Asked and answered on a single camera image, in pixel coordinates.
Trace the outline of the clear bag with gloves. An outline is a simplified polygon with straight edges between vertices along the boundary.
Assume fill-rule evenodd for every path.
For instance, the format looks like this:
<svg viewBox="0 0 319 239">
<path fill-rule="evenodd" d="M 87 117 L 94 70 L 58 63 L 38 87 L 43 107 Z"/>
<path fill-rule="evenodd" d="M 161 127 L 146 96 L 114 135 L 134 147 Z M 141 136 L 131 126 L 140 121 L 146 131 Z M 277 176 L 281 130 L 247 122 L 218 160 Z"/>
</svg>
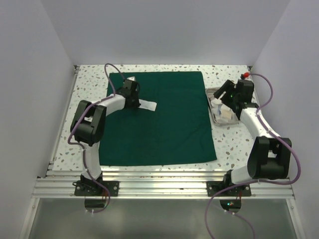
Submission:
<svg viewBox="0 0 319 239">
<path fill-rule="evenodd" d="M 232 120 L 232 110 L 228 106 L 222 104 L 217 108 L 216 117 L 219 121 L 230 121 Z"/>
</svg>

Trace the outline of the white printed paper packet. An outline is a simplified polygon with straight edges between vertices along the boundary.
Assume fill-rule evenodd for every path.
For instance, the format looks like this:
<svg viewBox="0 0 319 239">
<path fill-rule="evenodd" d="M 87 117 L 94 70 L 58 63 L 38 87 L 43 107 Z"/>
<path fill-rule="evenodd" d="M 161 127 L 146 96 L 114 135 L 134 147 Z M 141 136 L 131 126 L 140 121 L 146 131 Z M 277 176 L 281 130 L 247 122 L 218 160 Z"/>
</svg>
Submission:
<svg viewBox="0 0 319 239">
<path fill-rule="evenodd" d="M 154 112 L 157 108 L 157 103 L 156 102 L 150 102 L 150 101 L 146 101 L 146 100 L 139 100 L 139 108 L 140 109 L 144 109 L 144 110 L 148 110 L 148 111 L 152 111 Z"/>
</svg>

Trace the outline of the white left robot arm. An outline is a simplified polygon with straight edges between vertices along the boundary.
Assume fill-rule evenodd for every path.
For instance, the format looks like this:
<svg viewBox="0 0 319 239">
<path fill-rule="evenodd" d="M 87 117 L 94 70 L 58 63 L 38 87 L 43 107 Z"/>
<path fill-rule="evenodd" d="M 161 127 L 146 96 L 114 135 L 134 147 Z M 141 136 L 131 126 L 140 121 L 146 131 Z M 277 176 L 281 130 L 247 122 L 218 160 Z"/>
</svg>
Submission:
<svg viewBox="0 0 319 239">
<path fill-rule="evenodd" d="M 81 100 L 78 104 L 68 143 L 77 144 L 82 149 L 81 180 L 88 180 L 86 190 L 94 196 L 101 194 L 104 189 L 103 182 L 99 180 L 102 177 L 99 144 L 104 135 L 106 117 L 123 109 L 138 108 L 141 105 L 139 92 L 140 84 L 135 77 L 129 77 L 113 94 L 93 102 Z"/>
</svg>

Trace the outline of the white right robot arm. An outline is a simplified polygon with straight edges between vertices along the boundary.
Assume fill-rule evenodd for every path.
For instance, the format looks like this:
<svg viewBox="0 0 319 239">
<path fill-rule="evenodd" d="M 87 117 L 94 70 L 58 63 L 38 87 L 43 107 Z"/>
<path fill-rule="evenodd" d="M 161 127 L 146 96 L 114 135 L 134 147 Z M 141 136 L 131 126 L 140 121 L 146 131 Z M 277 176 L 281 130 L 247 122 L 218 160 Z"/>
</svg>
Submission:
<svg viewBox="0 0 319 239">
<path fill-rule="evenodd" d="M 254 83 L 238 80 L 235 84 L 227 80 L 214 93 L 214 97 L 229 107 L 237 118 L 246 126 L 254 139 L 247 165 L 229 170 L 223 177 L 222 190 L 226 195 L 234 195 L 241 183 L 251 180 L 285 179 L 289 172 L 292 146 L 289 138 L 281 138 L 272 132 L 264 120 L 261 107 L 252 102 Z"/>
</svg>

